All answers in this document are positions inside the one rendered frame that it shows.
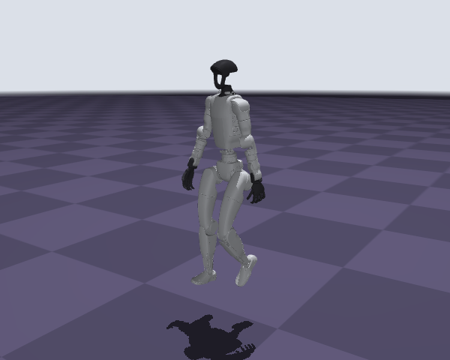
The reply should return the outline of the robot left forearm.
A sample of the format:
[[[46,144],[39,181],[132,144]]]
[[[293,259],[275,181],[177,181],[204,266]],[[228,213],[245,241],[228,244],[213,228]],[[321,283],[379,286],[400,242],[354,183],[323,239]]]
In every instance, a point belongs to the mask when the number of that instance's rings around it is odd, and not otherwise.
[[[260,172],[260,164],[258,163],[257,148],[252,136],[250,136],[250,141],[253,148],[248,148],[247,151],[244,151],[244,154],[247,158],[247,168],[250,174],[253,173],[254,180],[256,181],[262,178],[262,173]]]

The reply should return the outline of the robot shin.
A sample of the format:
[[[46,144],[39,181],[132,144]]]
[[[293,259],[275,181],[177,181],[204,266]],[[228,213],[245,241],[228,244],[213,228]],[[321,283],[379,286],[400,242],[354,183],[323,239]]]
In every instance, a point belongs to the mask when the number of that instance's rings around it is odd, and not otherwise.
[[[199,246],[202,254],[202,260],[204,265],[204,270],[208,274],[213,273],[213,258],[215,253],[215,246],[217,243],[217,235],[206,234],[204,227],[199,227]]]
[[[247,268],[247,265],[250,264],[250,261],[245,254],[245,251],[243,249],[244,245],[242,244],[242,240],[240,239],[240,237],[236,234],[236,230],[231,228],[231,230],[225,236],[225,240],[226,243],[223,241],[218,241],[232,257],[234,257],[238,262],[241,263],[241,266],[245,266],[245,268]],[[245,263],[247,265],[245,265]]]

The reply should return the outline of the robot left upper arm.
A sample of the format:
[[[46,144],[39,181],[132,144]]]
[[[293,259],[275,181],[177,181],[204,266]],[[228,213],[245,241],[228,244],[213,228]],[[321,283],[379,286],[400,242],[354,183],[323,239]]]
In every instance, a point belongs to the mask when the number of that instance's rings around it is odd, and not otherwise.
[[[242,137],[239,138],[242,149],[252,148],[251,145],[251,120],[250,105],[247,100],[235,98],[231,100],[232,111],[238,120],[238,126]]]

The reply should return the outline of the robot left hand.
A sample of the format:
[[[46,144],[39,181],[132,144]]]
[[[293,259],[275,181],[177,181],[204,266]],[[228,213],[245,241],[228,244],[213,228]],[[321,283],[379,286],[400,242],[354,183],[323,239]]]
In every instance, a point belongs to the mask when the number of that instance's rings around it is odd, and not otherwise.
[[[250,194],[248,195],[247,200],[249,200],[251,195],[253,194],[253,201],[250,203],[252,203],[252,204],[258,203],[266,197],[265,191],[264,191],[265,189],[263,187],[263,184],[261,183],[262,178],[255,181],[254,174],[251,173],[250,180],[251,180],[251,183],[253,183],[253,185],[251,187],[252,190],[251,190]]]

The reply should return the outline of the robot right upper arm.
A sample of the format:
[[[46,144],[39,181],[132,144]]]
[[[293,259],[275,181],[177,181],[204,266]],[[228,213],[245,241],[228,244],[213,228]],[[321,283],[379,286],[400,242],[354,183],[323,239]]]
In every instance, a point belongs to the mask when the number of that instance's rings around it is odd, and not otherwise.
[[[208,96],[205,100],[204,125],[197,129],[197,135],[202,139],[208,139],[212,132],[212,120],[210,116],[210,101],[213,96]]]

